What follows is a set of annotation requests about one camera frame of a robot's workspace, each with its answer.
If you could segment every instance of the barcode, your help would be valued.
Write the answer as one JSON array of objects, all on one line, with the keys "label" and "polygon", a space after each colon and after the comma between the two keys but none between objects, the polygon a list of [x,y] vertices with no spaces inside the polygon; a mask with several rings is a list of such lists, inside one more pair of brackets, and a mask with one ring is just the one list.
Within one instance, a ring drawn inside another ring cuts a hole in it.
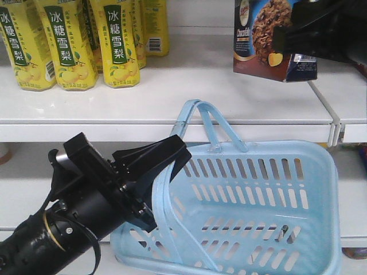
[{"label": "barcode", "polygon": [[294,62],[316,62],[316,57],[313,56],[307,56],[305,54],[295,54],[294,55]]},{"label": "barcode", "polygon": [[46,63],[46,79],[51,81],[51,79],[55,76],[55,68],[53,66],[52,60]]},{"label": "barcode", "polygon": [[149,38],[149,52],[161,52],[162,43],[159,37]]}]

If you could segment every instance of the green label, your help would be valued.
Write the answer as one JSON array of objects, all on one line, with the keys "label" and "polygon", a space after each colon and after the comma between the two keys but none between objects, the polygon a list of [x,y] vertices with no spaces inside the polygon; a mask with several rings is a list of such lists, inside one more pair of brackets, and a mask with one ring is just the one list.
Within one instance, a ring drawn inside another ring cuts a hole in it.
[{"label": "green label", "polygon": [[11,53],[13,54],[14,63],[18,66],[27,66],[28,63],[15,32],[13,21],[11,20],[8,9],[5,7],[0,7],[0,22],[9,43]]},{"label": "green label", "polygon": [[60,64],[62,66],[75,66],[62,7],[48,6],[45,7],[45,11],[55,38]]},{"label": "green label", "polygon": [[85,29],[87,30],[87,35],[89,39],[89,44],[91,46],[91,49],[95,50],[98,47],[97,47],[97,43],[93,35],[93,27],[92,27],[92,22],[91,22],[91,16],[89,14],[88,0],[83,0],[83,16],[84,16],[84,22],[85,22]]},{"label": "green label", "polygon": [[127,63],[127,56],[122,37],[123,30],[121,28],[121,6],[104,6],[104,13],[106,15],[108,32],[110,34],[112,63],[125,64]]}]

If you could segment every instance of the product packaging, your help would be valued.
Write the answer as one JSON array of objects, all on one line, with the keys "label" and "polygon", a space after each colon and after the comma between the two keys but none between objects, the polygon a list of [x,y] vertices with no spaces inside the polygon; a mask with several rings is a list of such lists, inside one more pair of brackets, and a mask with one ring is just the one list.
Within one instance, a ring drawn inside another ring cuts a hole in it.
[{"label": "product packaging", "polygon": [[42,19],[56,80],[67,91],[84,91],[97,81],[81,0],[35,0]]},{"label": "product packaging", "polygon": [[278,81],[317,78],[316,58],[282,55],[272,48],[275,26],[291,26],[292,5],[299,0],[235,0],[233,71]]},{"label": "product packaging", "polygon": [[82,0],[82,3],[83,3],[83,16],[85,22],[85,29],[87,30],[89,44],[93,51],[97,70],[99,73],[103,73],[102,53],[101,53],[101,47],[99,45],[98,30],[96,20],[93,14],[93,9],[89,0]]},{"label": "product packaging", "polygon": [[363,64],[357,64],[355,65],[356,68],[363,74],[365,77],[367,77],[367,66]]},{"label": "product packaging", "polygon": [[139,83],[131,0],[91,0],[103,57],[104,82],[113,88]]},{"label": "product packaging", "polygon": [[142,22],[147,56],[165,56],[170,50],[166,0],[142,0]]},{"label": "product packaging", "polygon": [[54,86],[51,53],[33,0],[0,0],[0,32],[19,86],[31,91]]},{"label": "product packaging", "polygon": [[139,69],[142,69],[147,65],[141,6],[141,0],[131,0],[132,33],[134,34],[136,58],[138,59]]}]

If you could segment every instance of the basket handle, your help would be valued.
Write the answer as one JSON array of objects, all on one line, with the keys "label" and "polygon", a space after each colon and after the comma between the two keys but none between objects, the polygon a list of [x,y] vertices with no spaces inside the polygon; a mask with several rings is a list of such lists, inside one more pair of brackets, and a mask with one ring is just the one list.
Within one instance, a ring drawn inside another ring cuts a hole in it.
[{"label": "basket handle", "polygon": [[[234,145],[241,152],[247,152],[247,146],[241,141],[241,139],[234,132],[229,123],[223,118],[222,114],[212,104],[201,101],[199,99],[189,100],[185,103],[181,113],[178,116],[171,135],[178,135],[183,138],[186,129],[189,125],[193,113],[198,109],[202,117],[206,134],[210,143],[212,144],[212,150],[214,152],[221,152],[222,147],[218,141],[216,132],[214,130],[213,123],[210,119],[210,114],[217,120],[219,125],[224,129],[226,134],[232,139]],[[174,163],[166,167],[153,183],[152,192],[152,204],[154,218],[157,222],[158,228],[162,236],[165,237],[165,246],[171,253],[171,259],[182,264],[181,253],[176,245],[176,241],[172,236],[171,230],[180,232],[186,236],[185,246],[190,248],[190,251],[196,254],[205,264],[205,266],[211,270],[219,271],[218,266],[215,264],[211,256],[205,251],[201,244],[195,239],[191,232],[182,224],[174,213],[173,206],[170,199],[170,177],[174,167]]]},{"label": "basket handle", "polygon": [[206,101],[201,101],[199,99],[188,100],[183,106],[181,113],[178,115],[177,121],[171,131],[171,135],[178,135],[183,138],[189,122],[195,112],[198,109],[205,127],[206,135],[210,143],[212,144],[212,151],[216,153],[220,153],[222,151],[222,147],[218,140],[217,134],[214,130],[214,126],[212,120],[210,119],[210,115],[219,123],[219,125],[223,128],[225,133],[230,137],[234,145],[241,152],[247,152],[248,148],[246,144],[240,139],[240,137],[235,133],[231,125],[226,121],[223,115],[219,112],[219,110],[213,106],[211,103]]}]

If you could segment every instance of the cookie box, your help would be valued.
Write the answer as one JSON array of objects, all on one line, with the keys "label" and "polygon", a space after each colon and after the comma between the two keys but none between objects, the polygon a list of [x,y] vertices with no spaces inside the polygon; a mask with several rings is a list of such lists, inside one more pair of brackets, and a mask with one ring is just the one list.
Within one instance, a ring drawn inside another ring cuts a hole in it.
[{"label": "cookie box", "polygon": [[299,0],[235,0],[233,71],[278,81],[317,78],[316,58],[282,55],[272,48],[275,26],[291,26],[292,6]]}]

